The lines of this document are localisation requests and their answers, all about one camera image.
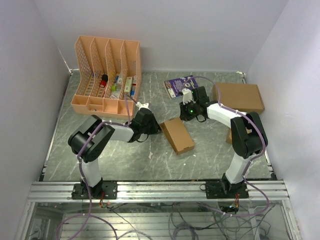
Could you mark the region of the brown cardboard box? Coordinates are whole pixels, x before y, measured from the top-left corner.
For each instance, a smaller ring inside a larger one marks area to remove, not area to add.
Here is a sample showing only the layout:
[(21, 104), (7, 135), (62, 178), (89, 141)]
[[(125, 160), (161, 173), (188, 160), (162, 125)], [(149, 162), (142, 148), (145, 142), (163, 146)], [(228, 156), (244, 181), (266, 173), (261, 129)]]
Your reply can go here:
[(194, 149), (195, 143), (179, 117), (164, 121), (160, 127), (177, 155)]

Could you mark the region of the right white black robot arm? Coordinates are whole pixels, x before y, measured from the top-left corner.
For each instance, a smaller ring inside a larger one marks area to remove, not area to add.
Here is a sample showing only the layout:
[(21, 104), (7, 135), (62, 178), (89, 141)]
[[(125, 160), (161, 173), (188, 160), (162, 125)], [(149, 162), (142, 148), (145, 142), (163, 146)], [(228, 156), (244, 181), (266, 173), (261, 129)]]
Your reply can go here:
[(190, 121), (199, 116), (204, 120), (218, 121), (231, 130), (233, 159), (220, 182), (220, 192), (226, 198), (233, 197), (243, 186), (246, 173), (253, 160), (264, 154), (268, 139), (257, 112), (241, 112), (210, 101), (203, 86), (180, 92), (180, 119)]

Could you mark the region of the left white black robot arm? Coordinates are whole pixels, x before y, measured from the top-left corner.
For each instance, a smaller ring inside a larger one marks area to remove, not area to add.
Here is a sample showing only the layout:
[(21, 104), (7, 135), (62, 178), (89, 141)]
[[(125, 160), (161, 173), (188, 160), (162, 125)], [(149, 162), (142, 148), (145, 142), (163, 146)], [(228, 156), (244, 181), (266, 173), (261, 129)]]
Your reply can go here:
[(139, 142), (142, 135), (150, 136), (160, 131), (160, 125), (148, 108), (139, 109), (126, 123), (104, 121), (91, 115), (68, 139), (68, 145), (80, 164), (81, 181), (86, 184), (85, 194), (96, 199), (102, 193), (103, 178), (98, 158), (109, 141)]

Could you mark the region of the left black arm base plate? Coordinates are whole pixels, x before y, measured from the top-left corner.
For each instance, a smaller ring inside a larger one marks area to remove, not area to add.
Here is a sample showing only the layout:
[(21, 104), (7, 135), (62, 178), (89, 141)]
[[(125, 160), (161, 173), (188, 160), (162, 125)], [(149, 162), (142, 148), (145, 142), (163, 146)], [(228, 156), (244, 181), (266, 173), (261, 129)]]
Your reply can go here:
[[(118, 194), (118, 184), (115, 181), (101, 180), (97, 186), (89, 187), (92, 199), (115, 200)], [(83, 181), (73, 186), (71, 198), (73, 200), (88, 200), (88, 189)]]

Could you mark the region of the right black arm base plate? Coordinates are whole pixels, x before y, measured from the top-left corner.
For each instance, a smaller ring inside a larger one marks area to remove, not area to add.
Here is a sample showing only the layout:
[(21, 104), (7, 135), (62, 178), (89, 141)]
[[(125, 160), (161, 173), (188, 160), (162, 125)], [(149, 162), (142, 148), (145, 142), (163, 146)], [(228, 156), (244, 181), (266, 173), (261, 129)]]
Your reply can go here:
[(242, 181), (236, 184), (223, 183), (221, 180), (206, 181), (199, 186), (207, 199), (248, 199), (247, 185)]

